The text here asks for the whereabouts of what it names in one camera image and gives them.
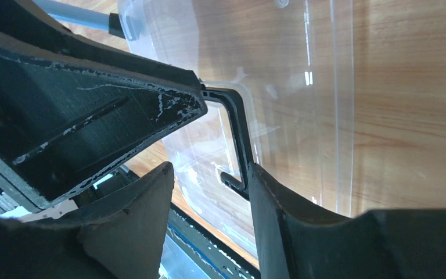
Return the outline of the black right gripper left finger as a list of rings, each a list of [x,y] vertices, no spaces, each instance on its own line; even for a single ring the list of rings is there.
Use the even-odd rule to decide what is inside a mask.
[[[157,278],[173,188],[163,162],[59,219],[0,218],[0,278]]]

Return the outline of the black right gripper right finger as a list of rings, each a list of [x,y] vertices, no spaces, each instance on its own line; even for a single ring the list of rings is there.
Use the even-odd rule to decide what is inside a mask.
[[[247,168],[262,278],[446,278],[446,209],[342,216]]]

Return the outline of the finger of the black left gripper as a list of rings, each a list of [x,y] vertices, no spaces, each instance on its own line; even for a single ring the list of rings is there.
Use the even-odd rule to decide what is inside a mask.
[[[0,1],[0,32],[53,53],[85,59],[200,90],[193,71],[134,55],[74,34],[33,1]]]
[[[0,41],[0,213],[71,198],[207,112],[189,84]]]

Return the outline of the grey tripod stand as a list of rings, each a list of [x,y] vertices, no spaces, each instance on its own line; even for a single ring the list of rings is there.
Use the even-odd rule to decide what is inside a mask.
[[[57,1],[36,0],[34,3],[57,21],[78,24],[125,39],[120,17],[117,13],[100,13]]]

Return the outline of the clear plastic lid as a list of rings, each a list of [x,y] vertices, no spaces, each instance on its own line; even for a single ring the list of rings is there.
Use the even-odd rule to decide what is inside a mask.
[[[351,216],[353,1],[119,1],[130,51],[242,98],[251,158],[309,201]],[[223,105],[166,136],[177,202],[257,260]]]

